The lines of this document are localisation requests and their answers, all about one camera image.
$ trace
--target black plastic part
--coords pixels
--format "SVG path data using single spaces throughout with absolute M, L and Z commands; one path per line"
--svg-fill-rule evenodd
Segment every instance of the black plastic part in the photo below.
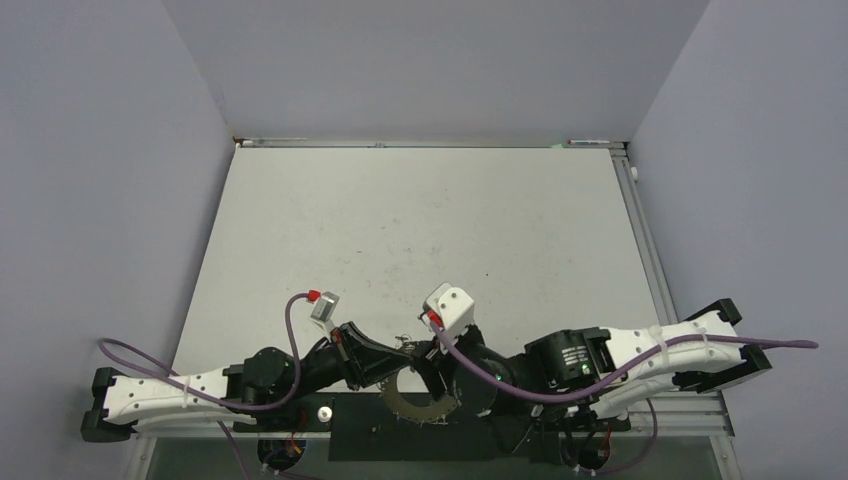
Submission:
M 524 346 L 528 360 L 544 376 L 545 391 L 585 388 L 600 380 L 607 368 L 600 347 L 608 330 L 561 330 Z
M 327 423 L 318 420 L 318 409 L 333 408 L 334 396 L 335 394 L 331 393 L 313 393 L 268 412 L 251 412 L 256 419 L 256 425 L 235 422 L 233 431 L 240 433 L 291 432 L 293 430 L 329 432 L 332 420 Z
M 429 394 L 408 394 L 412 402 Z M 330 461 L 491 460 L 501 455 L 490 427 L 477 418 L 447 425 L 419 425 L 398 419 L 376 394 L 336 397 L 330 436 Z
M 744 363 L 718 373 L 681 372 L 672 378 L 672 382 L 683 391 L 709 393 L 738 385 L 771 369 L 771 362 L 761 347 L 745 345 L 739 352 Z
M 426 402 L 426 393 L 405 394 L 415 404 Z M 461 409 L 447 416 L 446 425 L 419 425 L 398 419 L 378 394 L 336 394 L 330 436 L 330 461 L 485 461 L 505 456 L 525 456 L 531 462 L 560 463 L 553 453 L 564 422 L 546 425 L 546 439 L 539 442 L 539 426 L 533 427 L 530 442 L 510 451 L 527 429 L 527 416 L 478 418 Z M 630 430 L 629 421 L 612 420 L 613 431 Z M 606 431 L 605 423 L 588 430 Z M 580 426 L 575 432 L 588 431 Z M 544 449 L 553 449 L 547 453 Z
M 733 326 L 736 326 L 737 323 L 742 321 L 742 314 L 739 313 L 739 309 L 736 308 L 736 304 L 733 303 L 733 300 L 729 298 L 722 298 L 721 300 L 716 300 L 707 307 L 693 313 L 689 316 L 689 318 L 684 320 L 684 322 L 695 320 L 701 315 L 713 311 L 718 311 L 718 317 L 723 322 L 729 323 Z
M 280 449 L 284 449 L 282 452 L 278 452 L 271 458 L 268 458 L 268 469 L 270 470 L 268 473 L 271 473 L 273 470 L 286 471 L 291 467 L 297 465 L 297 462 L 303 457 L 306 453 L 306 441 L 304 440 L 295 440 L 294 443 L 300 448 L 302 453 L 297 453 L 296 450 L 289 448 L 288 440 L 259 440 L 256 442 L 256 456 L 259 458 L 259 463 L 265 463 L 265 459 L 268 458 L 268 455 L 277 452 Z
M 353 322 L 340 325 L 332 337 L 343 362 L 342 375 L 353 390 L 374 385 L 414 363 L 412 355 L 371 340 Z
M 263 348 L 244 361 L 241 380 L 262 392 L 287 389 L 294 382 L 294 358 L 278 348 Z
M 82 439 L 86 442 L 123 442 L 129 440 L 130 436 L 135 433 L 132 427 L 137 422 L 116 425 L 104 420 L 109 415 L 109 410 L 103 408 L 103 403 L 106 401 L 106 391 L 115 384 L 113 377 L 118 375 L 124 376 L 123 373 L 112 367 L 98 368 L 94 372 L 94 380 L 91 382 L 91 395 L 94 397 L 94 401 L 91 410 L 83 415 L 82 425 L 80 426 Z

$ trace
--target white bracket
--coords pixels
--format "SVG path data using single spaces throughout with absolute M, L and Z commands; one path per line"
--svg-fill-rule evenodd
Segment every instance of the white bracket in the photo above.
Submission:
M 465 290 L 445 282 L 439 285 L 424 302 L 425 309 L 439 317 L 445 334 L 451 341 L 465 333 L 469 325 L 474 325 L 474 299 Z M 430 318 L 423 317 L 427 328 L 430 328 Z M 442 345 L 442 352 L 447 349 Z
M 106 391 L 103 408 L 109 414 L 104 418 L 109 423 L 125 425 L 139 420 L 162 418 L 169 424 L 175 420 L 187 422 L 212 421 L 224 415 L 233 420 L 233 413 L 216 403 L 198 398 L 182 388 L 173 387 L 155 378 L 131 378 L 123 375 L 112 377 L 115 384 Z M 190 386 L 215 398 L 227 396 L 227 383 L 224 368 L 206 373 L 172 376 L 172 379 Z M 242 415 L 247 423 L 252 423 L 249 416 Z

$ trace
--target purple cable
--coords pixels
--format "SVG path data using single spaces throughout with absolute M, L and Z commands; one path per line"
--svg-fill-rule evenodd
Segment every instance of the purple cable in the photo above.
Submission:
M 231 410 L 239 410 L 239 411 L 242 411 L 242 412 L 262 412 L 262 411 L 265 411 L 265 410 L 274 410 L 275 408 L 279 408 L 280 406 L 284 405 L 286 402 L 291 400 L 291 398 L 294 396 L 295 392 L 297 391 L 298 385 L 300 385 L 300 373 L 301 373 L 300 372 L 300 357 L 298 357 L 297 344 L 295 343 L 295 339 L 294 339 L 294 329 L 292 327 L 292 321 L 291 321 L 291 308 L 292 308 L 292 305 L 294 305 L 295 301 L 300 300 L 302 298 L 308 298 L 308 297 L 309 297 L 309 294 L 307 294 L 307 293 L 298 293 L 295 296 L 293 296 L 292 298 L 290 298 L 288 303 L 286 304 L 286 312 L 285 312 L 285 314 L 286 314 L 286 331 L 288 332 L 288 335 L 289 335 L 289 343 L 291 344 L 291 348 L 292 348 L 292 357 L 294 357 L 294 383 L 292 383 L 291 388 L 289 389 L 288 393 L 286 393 L 286 395 L 283 398 L 277 400 L 274 403 L 269 403 L 267 405 L 249 405 L 249 404 L 246 404 L 246 403 L 237 403 L 237 402 L 230 402 L 230 401 L 227 401 L 227 400 L 221 400 L 220 398 L 216 398 L 216 397 L 213 397 L 212 395 L 209 395 L 207 393 L 203 393 L 200 390 L 197 390 L 197 389 L 194 389 L 194 388 L 191 388 L 191 387 L 186 387 L 184 384 L 168 377 L 167 375 L 162 375 L 161 373 L 156 372 L 155 370 L 151 370 L 149 368 L 142 367 L 141 365 L 138 365 L 138 364 L 129 362 L 127 360 L 124 360 L 124 359 L 118 357 L 117 355 L 115 355 L 114 353 L 110 352 L 109 349 L 106 348 L 106 345 L 111 344 L 111 345 L 117 345 L 119 347 L 126 348 L 127 350 L 135 353 L 136 355 L 144 357 L 144 359 L 153 363 L 157 367 L 162 368 L 163 370 L 170 373 L 171 375 L 176 375 L 176 372 L 171 370 L 164 363 L 160 362 L 159 360 L 156 360 L 155 358 L 153 358 L 150 355 L 142 352 L 141 350 L 133 347 L 132 345 L 124 343 L 120 340 L 115 340 L 113 338 L 101 338 L 100 340 L 97 341 L 97 346 L 100 348 L 100 351 L 103 352 L 103 355 L 106 355 L 113 362 L 115 362 L 119 365 L 123 365 L 124 367 L 130 368 L 132 370 L 135 370 L 138 373 L 142 373 L 144 375 L 147 375 L 151 378 L 161 380 L 161 381 L 167 383 L 168 385 L 170 385 L 172 387 L 179 388 L 180 390 L 185 390 L 188 393 L 194 395 L 195 397 L 202 398 L 203 400 L 206 400 L 208 402 L 215 403 L 217 405 L 229 408 Z
M 435 322 L 430 322 L 430 328 L 433 329 L 433 333 L 436 334 L 436 337 L 439 339 L 439 342 L 441 342 L 442 345 L 444 345 L 445 348 L 448 349 L 448 352 L 450 352 L 450 354 L 453 355 L 453 357 L 456 358 L 456 360 L 460 364 L 462 364 L 463 367 L 470 370 L 471 373 L 477 375 L 484 382 L 488 383 L 489 385 L 492 385 L 493 387 L 495 387 L 495 388 L 497 388 L 501 391 L 509 393 L 510 395 L 516 396 L 518 398 L 522 398 L 524 400 L 529 400 L 531 402 L 537 402 L 537 403 L 567 403 L 567 402 L 574 402 L 574 401 L 586 398 L 590 395 L 594 395 L 594 394 L 600 392 L 601 390 L 603 390 L 604 388 L 608 387 L 612 382 L 614 382 L 618 378 L 624 376 L 624 374 L 626 374 L 628 371 L 630 371 L 631 369 L 633 369 L 634 367 L 636 367 L 640 363 L 642 363 L 645 360 L 647 360 L 648 358 L 656 355 L 657 353 L 660 353 L 660 351 L 661 351 L 660 346 L 655 345 L 655 346 L 649 348 L 648 350 L 645 350 L 640 355 L 633 357 L 633 359 L 631 359 L 629 362 L 625 363 L 624 365 L 622 365 L 621 367 L 619 367 L 618 369 L 616 369 L 615 371 L 613 371 L 612 373 L 610 373 L 609 375 L 604 377 L 598 383 L 595 383 L 594 385 L 592 385 L 590 387 L 586 387 L 583 390 L 577 390 L 577 391 L 571 392 L 571 393 L 562 393 L 562 394 L 553 395 L 553 394 L 528 392 L 527 390 L 522 390 L 522 389 L 514 387 L 514 386 L 512 386 L 508 383 L 504 383 L 504 382 L 497 380 L 490 373 L 488 373 L 485 370 L 483 370 L 482 368 L 478 367 L 468 357 L 463 355 L 462 352 L 460 352 L 456 348 L 456 346 L 453 344 L 453 342 L 451 342 L 447 338 L 447 336 L 445 336 L 445 333 L 442 331 L 441 327 L 439 327 L 438 324 L 436 324 Z M 764 350 L 767 350 L 767 349 L 770 349 L 770 348 L 781 348 L 781 347 L 810 348 L 810 349 L 819 348 L 818 343 L 810 341 L 810 340 L 788 340 L 788 341 L 763 340 L 763 339 L 760 339 L 760 338 L 730 337 L 730 336 L 726 336 L 726 335 L 707 335 L 706 337 L 707 337 L 708 341 L 712 341 L 712 342 L 742 343 L 742 344 L 746 344 L 746 345 L 759 345 Z M 672 339 L 666 341 L 666 344 L 670 347 L 670 346 L 673 346 L 673 345 L 677 345 L 679 343 L 700 342 L 700 341 L 703 341 L 703 340 L 704 340 L 703 335 L 697 335 L 697 334 L 682 335 L 680 337 L 675 337 L 675 338 L 672 338 Z
M 155 370 L 151 370 L 149 368 L 142 367 L 141 365 L 138 365 L 136 363 L 124 360 L 123 358 L 120 358 L 117 355 L 115 355 L 114 353 L 110 352 L 109 349 L 106 348 L 106 345 L 117 345 L 119 347 L 125 348 L 125 349 L 135 353 L 136 355 L 144 358 L 145 360 L 152 363 L 153 365 L 156 365 L 157 367 L 161 368 L 163 371 L 167 372 L 168 374 L 179 375 L 177 372 L 175 372 L 171 367 L 166 365 L 164 362 L 159 361 L 159 360 L 153 358 L 152 356 L 148 355 L 147 353 L 139 350 L 138 348 L 133 347 L 132 345 L 125 343 L 125 342 L 122 342 L 120 340 L 115 340 L 114 338 L 101 338 L 101 339 L 97 340 L 97 347 L 100 349 L 101 352 L 103 352 L 103 355 L 106 355 L 107 358 L 109 358 L 110 360 L 112 360 L 113 362 L 115 362 L 119 365 L 127 367 L 127 368 L 134 370 L 136 372 L 143 373 L 143 374 L 145 374 L 145 375 L 147 375 L 151 378 L 161 380 L 161 381 L 163 381 L 163 382 L 165 382 L 165 383 L 167 383 L 167 384 L 169 384 L 173 387 L 185 389 L 186 391 L 188 391 L 192 395 L 195 395 L 197 397 L 200 397 L 200 398 L 207 400 L 207 401 L 210 401 L 212 403 L 216 403 L 218 405 L 221 405 L 222 407 L 231 408 L 231 409 L 238 409 L 238 410 L 243 410 L 243 411 L 270 410 L 270 409 L 273 409 L 273 408 L 277 408 L 277 407 L 283 405 L 284 403 L 286 403 L 292 396 L 294 396 L 295 392 L 297 391 L 297 387 L 300 384 L 300 357 L 298 357 L 297 344 L 295 343 L 295 339 L 294 339 L 294 329 L 292 327 L 292 320 L 291 320 L 291 308 L 292 308 L 292 305 L 294 305 L 294 302 L 296 302 L 297 300 L 299 300 L 301 298 L 308 298 L 308 297 L 309 297 L 309 294 L 298 293 L 298 294 L 294 295 L 292 298 L 290 298 L 288 303 L 286 303 L 286 310 L 285 310 L 286 331 L 288 332 L 288 335 L 289 335 L 289 343 L 291 344 L 291 348 L 292 348 L 292 357 L 294 357 L 294 383 L 292 383 L 291 389 L 289 390 L 289 392 L 283 398 L 281 398 L 280 400 L 278 400 L 274 403 L 269 403 L 268 405 L 247 405 L 247 404 L 241 404 L 241 403 L 228 402 L 226 400 L 221 400 L 221 399 L 215 398 L 211 395 L 207 395 L 207 394 L 201 392 L 200 390 L 195 390 L 194 388 L 186 387 L 182 383 L 180 383 L 176 380 L 172 380 L 168 376 L 162 375 L 159 372 L 156 372 Z M 221 430 L 224 431 L 224 435 L 227 436 L 227 441 L 230 443 L 230 446 L 233 448 L 233 453 L 236 456 L 236 460 L 238 461 L 239 468 L 241 469 L 242 475 L 244 476 L 245 480 L 250 480 L 250 473 L 248 473 L 248 471 L 247 471 L 247 467 L 244 464 L 244 458 L 242 458 L 242 456 L 241 456 L 241 452 L 238 449 L 238 445 L 236 445 L 236 441 L 233 438 L 233 435 L 230 433 L 230 430 L 227 428 L 227 426 L 224 425 L 224 422 L 217 422 L 217 423 L 218 423 L 218 426 L 221 427 Z M 297 475 L 297 474 L 294 474 L 294 473 L 287 473 L 287 472 L 280 472 L 280 473 L 283 474 L 283 476 L 293 478 L 293 479 L 297 479 L 297 480 L 317 480 L 317 479 L 314 479 L 312 477 L 306 477 L 306 476 Z
M 233 434 L 230 433 L 230 429 L 224 425 L 224 422 L 218 422 L 218 426 L 224 431 L 224 435 L 227 436 L 227 441 L 230 442 L 230 446 L 233 447 L 233 453 L 236 455 L 236 461 L 239 463 L 239 468 L 241 469 L 241 474 L 244 477 L 244 480 L 250 480 L 250 473 L 248 473 L 247 466 L 244 464 L 244 457 L 241 456 L 238 445 L 236 445 L 236 439 L 233 438 Z
M 648 455 L 650 455 L 651 451 L 654 449 L 654 447 L 657 444 L 657 436 L 660 433 L 660 425 L 659 425 L 659 422 L 657 421 L 657 411 L 654 409 L 654 404 L 651 402 L 651 399 L 646 398 L 645 401 L 648 402 L 648 408 L 651 409 L 651 419 L 654 422 L 654 429 L 651 432 L 651 438 L 648 439 L 648 444 L 645 445 L 645 448 L 642 449 L 642 452 L 639 455 L 636 455 L 636 458 L 634 458 L 633 460 L 630 460 L 629 462 L 624 463 L 622 465 L 618 465 L 617 467 L 607 468 L 607 469 L 604 469 L 604 470 L 594 470 L 594 475 L 609 475 L 611 473 L 619 473 L 619 472 L 622 472 L 624 470 L 627 470 L 628 468 L 632 468 L 632 467 L 635 467 L 636 465 L 639 465 L 646 458 L 648 458 Z M 568 455 L 568 449 L 563 448 L 562 449 L 562 455 L 565 457 L 566 461 L 571 460 L 571 458 Z M 590 470 L 590 469 L 585 468 L 585 467 L 579 467 L 579 468 L 580 468 L 580 471 L 583 472 L 583 473 L 592 474 L 592 472 L 593 472 L 593 470 Z

